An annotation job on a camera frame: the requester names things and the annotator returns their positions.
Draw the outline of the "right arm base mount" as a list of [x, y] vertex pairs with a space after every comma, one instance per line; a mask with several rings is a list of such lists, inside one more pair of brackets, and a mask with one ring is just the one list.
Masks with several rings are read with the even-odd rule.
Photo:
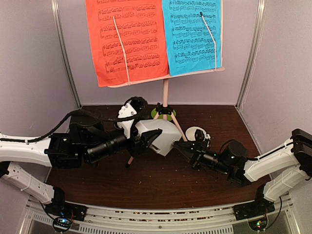
[[249, 227], [256, 232], [264, 231], [269, 226], [268, 213], [274, 212], [274, 204], [253, 201], [233, 207], [237, 221], [247, 220]]

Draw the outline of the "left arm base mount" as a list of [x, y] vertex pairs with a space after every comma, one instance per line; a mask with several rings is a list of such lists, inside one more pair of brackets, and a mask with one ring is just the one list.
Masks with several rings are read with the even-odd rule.
[[58, 233], [71, 229], [74, 221], [84, 221], [87, 207], [74, 203], [65, 203], [64, 207], [47, 204], [43, 205], [45, 213], [52, 219], [52, 227]]

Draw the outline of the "grey metronome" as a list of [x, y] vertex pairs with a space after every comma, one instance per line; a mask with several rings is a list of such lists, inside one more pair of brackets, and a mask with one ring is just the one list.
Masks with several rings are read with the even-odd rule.
[[164, 119], [141, 120], [135, 127], [139, 136], [146, 131], [162, 130], [161, 135], [148, 147], [161, 156], [166, 156], [172, 150], [173, 143], [182, 137], [180, 130], [173, 123]]

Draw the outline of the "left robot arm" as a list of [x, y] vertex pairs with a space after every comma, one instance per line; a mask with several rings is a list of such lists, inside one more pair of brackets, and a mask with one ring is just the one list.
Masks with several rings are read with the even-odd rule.
[[0, 141], [0, 176], [51, 207], [59, 216], [66, 216], [70, 205], [65, 201], [65, 192], [32, 177], [19, 163], [76, 169], [83, 163], [96, 164], [122, 150], [135, 157], [163, 136], [164, 123], [161, 119], [130, 120], [119, 123], [118, 129], [110, 132], [96, 125], [78, 126], [74, 123], [68, 133], [51, 133], [37, 139], [5, 137]]

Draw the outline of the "red sheet music mat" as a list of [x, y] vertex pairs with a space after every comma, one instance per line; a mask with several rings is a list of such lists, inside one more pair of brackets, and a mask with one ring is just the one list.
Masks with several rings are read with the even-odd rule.
[[99, 87], [168, 75], [160, 0], [87, 0], [86, 15]]

